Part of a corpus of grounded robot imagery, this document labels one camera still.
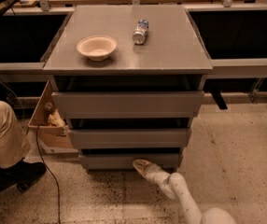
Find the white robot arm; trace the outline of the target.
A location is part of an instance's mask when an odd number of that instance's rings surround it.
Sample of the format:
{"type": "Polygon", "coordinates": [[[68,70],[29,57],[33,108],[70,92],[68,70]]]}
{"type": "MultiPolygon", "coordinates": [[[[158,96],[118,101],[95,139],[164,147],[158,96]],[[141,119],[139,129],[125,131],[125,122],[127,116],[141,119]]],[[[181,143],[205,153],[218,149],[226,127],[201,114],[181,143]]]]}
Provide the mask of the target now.
{"type": "Polygon", "coordinates": [[[158,164],[142,159],[134,160],[133,167],[146,181],[156,184],[168,198],[179,200],[187,224],[237,224],[228,212],[220,208],[210,208],[202,213],[182,174],[170,174],[158,164]]]}

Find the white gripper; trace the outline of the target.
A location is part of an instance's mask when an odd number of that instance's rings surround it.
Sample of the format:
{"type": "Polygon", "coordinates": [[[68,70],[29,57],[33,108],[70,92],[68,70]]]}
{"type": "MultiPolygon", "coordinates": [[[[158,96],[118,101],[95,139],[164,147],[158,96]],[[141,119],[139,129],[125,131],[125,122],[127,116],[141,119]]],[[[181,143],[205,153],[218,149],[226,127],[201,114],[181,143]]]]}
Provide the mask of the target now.
{"type": "Polygon", "coordinates": [[[133,161],[133,167],[146,181],[154,183],[159,187],[169,183],[170,174],[157,164],[152,164],[152,162],[147,160],[137,159],[133,161]]]}

